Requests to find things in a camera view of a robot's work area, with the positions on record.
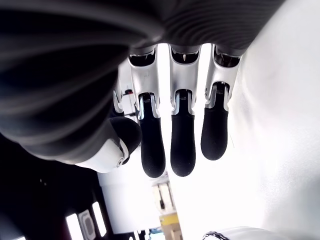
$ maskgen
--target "black cover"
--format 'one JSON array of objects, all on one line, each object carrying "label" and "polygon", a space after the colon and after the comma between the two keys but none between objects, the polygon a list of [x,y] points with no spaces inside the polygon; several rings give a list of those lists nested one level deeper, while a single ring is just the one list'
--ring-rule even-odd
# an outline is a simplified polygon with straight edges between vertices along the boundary
[{"label": "black cover", "polygon": [[194,134],[195,116],[188,112],[188,92],[179,90],[179,113],[172,115],[171,167],[180,176],[188,176],[196,164],[196,146]]},{"label": "black cover", "polygon": [[139,120],[142,130],[141,160],[144,172],[151,178],[160,177],[166,168],[166,156],[161,133],[161,120],[152,112],[151,95],[143,94],[144,118]]},{"label": "black cover", "polygon": [[228,111],[224,109],[225,85],[215,83],[216,97],[213,108],[204,108],[201,151],[205,158],[218,160],[228,144]]}]

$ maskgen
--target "white surface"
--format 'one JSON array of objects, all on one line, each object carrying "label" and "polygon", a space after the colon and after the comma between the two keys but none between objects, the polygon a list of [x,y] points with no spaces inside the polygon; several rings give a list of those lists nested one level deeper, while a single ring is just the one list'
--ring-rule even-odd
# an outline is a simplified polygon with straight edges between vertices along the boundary
[{"label": "white surface", "polygon": [[162,136],[184,240],[236,226],[320,239],[319,13],[319,0],[287,1],[249,48],[229,104],[232,139],[218,161],[206,160],[200,148],[209,57],[202,47],[197,159],[184,178],[169,167],[169,55],[159,46]]},{"label": "white surface", "polygon": [[79,224],[77,215],[74,213],[70,216],[67,216],[65,219],[68,225],[71,239],[84,240],[84,237],[82,236],[82,233],[81,233],[80,224]]},{"label": "white surface", "polygon": [[160,226],[150,182],[141,163],[140,148],[130,160],[109,173],[98,173],[114,234]]},{"label": "white surface", "polygon": [[[218,232],[230,240],[288,240],[277,233],[253,227],[233,227]],[[217,238],[208,236],[205,240],[217,240]]]}]

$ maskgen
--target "black fingertip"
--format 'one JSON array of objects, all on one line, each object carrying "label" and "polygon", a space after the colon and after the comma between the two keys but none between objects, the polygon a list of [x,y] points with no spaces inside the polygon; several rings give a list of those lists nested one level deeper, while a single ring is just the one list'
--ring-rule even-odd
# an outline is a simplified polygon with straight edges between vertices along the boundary
[{"label": "black fingertip", "polygon": [[201,151],[209,160],[220,159],[228,144],[228,111],[225,109],[204,109],[201,135]]}]

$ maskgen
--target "fluorescent light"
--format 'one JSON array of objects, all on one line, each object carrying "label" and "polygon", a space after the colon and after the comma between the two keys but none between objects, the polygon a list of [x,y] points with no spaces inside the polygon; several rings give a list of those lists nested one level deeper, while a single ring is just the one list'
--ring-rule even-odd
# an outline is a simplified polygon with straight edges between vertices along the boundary
[{"label": "fluorescent light", "polygon": [[139,240],[138,232],[137,232],[137,231],[134,231],[133,234],[134,234],[135,240]]},{"label": "fluorescent light", "polygon": [[107,229],[104,223],[104,219],[102,218],[99,203],[96,201],[94,204],[92,204],[92,208],[96,219],[96,223],[98,224],[100,235],[101,237],[103,237],[104,235],[106,235]]},{"label": "fluorescent light", "polygon": [[72,240],[84,240],[77,215],[74,213],[70,216],[67,216],[65,219]]}]

